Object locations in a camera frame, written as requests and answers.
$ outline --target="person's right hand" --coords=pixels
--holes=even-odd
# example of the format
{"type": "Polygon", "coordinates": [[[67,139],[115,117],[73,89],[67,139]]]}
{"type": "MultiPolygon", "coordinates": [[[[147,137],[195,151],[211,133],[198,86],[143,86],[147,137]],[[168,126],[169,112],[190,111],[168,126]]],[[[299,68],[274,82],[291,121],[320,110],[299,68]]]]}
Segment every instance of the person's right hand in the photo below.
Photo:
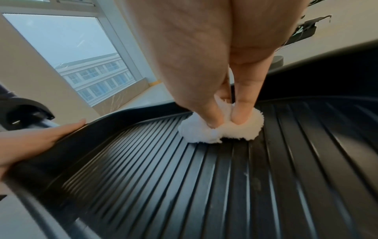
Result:
{"type": "Polygon", "coordinates": [[[210,127],[223,123],[214,94],[230,98],[232,121],[250,116],[274,51],[293,32],[307,0],[125,0],[155,71],[175,101],[210,127]]]}

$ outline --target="cleaning cloth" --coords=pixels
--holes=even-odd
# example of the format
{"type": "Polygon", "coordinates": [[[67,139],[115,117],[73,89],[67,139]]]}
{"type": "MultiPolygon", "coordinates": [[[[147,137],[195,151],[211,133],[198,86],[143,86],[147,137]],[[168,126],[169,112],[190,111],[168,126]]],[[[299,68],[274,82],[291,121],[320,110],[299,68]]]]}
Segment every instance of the cleaning cloth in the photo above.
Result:
{"type": "Polygon", "coordinates": [[[221,143],[221,138],[246,139],[256,138],[264,125],[264,116],[256,108],[253,108],[251,117],[244,123],[237,125],[231,121],[231,112],[234,104],[229,104],[215,96],[215,100],[224,115],[224,124],[216,129],[210,128],[197,114],[193,113],[183,120],[178,127],[178,132],[189,143],[221,143]]]}

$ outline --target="sky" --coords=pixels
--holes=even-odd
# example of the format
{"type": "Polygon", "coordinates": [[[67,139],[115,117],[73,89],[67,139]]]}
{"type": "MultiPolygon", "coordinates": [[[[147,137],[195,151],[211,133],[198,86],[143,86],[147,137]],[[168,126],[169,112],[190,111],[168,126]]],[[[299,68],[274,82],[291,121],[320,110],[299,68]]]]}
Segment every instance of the sky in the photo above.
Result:
{"type": "Polygon", "coordinates": [[[4,16],[53,67],[116,52],[94,17],[4,16]]]}

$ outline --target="beige wall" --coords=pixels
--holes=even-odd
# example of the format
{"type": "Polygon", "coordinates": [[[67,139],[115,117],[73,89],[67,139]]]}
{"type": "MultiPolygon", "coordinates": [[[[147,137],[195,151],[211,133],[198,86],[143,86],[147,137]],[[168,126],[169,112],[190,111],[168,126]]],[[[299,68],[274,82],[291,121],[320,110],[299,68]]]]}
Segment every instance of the beige wall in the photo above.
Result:
{"type": "Polygon", "coordinates": [[[329,19],[318,22],[315,35],[277,51],[285,65],[378,39],[377,0],[325,0],[308,7],[305,14],[301,22],[332,14],[331,23],[329,19]]]}
{"type": "Polygon", "coordinates": [[[58,124],[99,114],[53,69],[0,14],[0,82],[17,96],[38,101],[58,124]]]}
{"type": "Polygon", "coordinates": [[[147,90],[149,87],[150,86],[148,85],[147,79],[143,78],[112,97],[109,97],[106,100],[94,105],[93,108],[101,116],[109,114],[129,102],[132,98],[141,94],[143,91],[147,90]]]}

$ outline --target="human hand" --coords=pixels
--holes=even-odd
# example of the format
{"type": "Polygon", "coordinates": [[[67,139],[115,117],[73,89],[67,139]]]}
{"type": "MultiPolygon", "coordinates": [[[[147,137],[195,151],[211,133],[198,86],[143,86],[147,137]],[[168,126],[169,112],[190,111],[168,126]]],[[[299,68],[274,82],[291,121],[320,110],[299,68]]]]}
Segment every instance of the human hand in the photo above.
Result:
{"type": "Polygon", "coordinates": [[[231,98],[232,121],[252,112],[274,51],[293,32],[306,0],[125,0],[155,71],[176,103],[216,128],[223,115],[214,94],[231,98]]]}
{"type": "Polygon", "coordinates": [[[58,139],[85,125],[85,120],[46,129],[24,129],[0,133],[0,179],[17,161],[36,156],[51,148],[58,139]]]}

